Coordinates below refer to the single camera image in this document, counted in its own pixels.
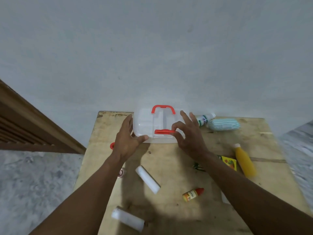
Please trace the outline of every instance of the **gray floor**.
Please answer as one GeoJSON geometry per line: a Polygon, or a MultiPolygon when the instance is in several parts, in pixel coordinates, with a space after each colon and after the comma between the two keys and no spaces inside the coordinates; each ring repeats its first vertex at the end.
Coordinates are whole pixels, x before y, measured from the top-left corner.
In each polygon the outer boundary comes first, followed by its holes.
{"type": "MultiPolygon", "coordinates": [[[[278,138],[313,211],[313,121],[278,138]]],[[[28,234],[74,187],[82,156],[0,150],[0,234],[28,234]]]]}

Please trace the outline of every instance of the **yellow bottle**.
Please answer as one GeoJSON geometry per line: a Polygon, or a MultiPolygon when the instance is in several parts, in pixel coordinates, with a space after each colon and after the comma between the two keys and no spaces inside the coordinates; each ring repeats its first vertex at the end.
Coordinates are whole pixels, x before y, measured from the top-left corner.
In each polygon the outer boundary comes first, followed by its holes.
{"type": "Polygon", "coordinates": [[[240,144],[237,143],[233,147],[235,148],[236,159],[245,176],[248,178],[256,176],[257,172],[249,155],[240,147],[240,144]]]}

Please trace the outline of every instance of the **wooden door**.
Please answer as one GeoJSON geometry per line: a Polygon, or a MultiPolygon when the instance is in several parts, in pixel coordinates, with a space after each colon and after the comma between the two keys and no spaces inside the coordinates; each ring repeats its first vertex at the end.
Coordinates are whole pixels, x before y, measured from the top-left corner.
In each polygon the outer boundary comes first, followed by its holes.
{"type": "Polygon", "coordinates": [[[0,149],[78,154],[86,151],[1,80],[0,149]]]}

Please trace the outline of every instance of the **forearm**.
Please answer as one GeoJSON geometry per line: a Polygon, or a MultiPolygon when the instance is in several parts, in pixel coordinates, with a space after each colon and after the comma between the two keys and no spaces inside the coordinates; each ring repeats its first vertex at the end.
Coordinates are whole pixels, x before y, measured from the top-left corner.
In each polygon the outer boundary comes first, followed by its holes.
{"type": "Polygon", "coordinates": [[[313,219],[207,153],[201,165],[254,234],[306,234],[313,219]]]}
{"type": "Polygon", "coordinates": [[[97,234],[123,163],[119,155],[111,154],[31,235],[97,234]]]}

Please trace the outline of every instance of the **wooden table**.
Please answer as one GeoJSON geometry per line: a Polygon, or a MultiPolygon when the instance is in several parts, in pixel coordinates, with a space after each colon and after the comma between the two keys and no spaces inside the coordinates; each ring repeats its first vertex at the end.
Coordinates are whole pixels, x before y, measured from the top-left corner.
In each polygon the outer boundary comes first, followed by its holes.
{"type": "MultiPolygon", "coordinates": [[[[111,154],[110,143],[129,113],[100,111],[75,184],[81,186],[111,154]]],[[[257,185],[296,208],[310,213],[306,201],[286,163],[268,124],[262,118],[237,118],[236,131],[211,132],[202,127],[204,141],[212,152],[233,156],[230,145],[240,143],[256,167],[257,185]]],[[[127,174],[117,179],[99,234],[138,234],[111,218],[116,206],[144,219],[143,234],[250,234],[231,205],[221,201],[221,191],[205,172],[192,168],[194,162],[177,144],[140,145],[125,163],[127,174]],[[155,195],[136,174],[143,165],[161,185],[155,195]],[[205,188],[200,197],[185,202],[182,194],[205,188]]]]}

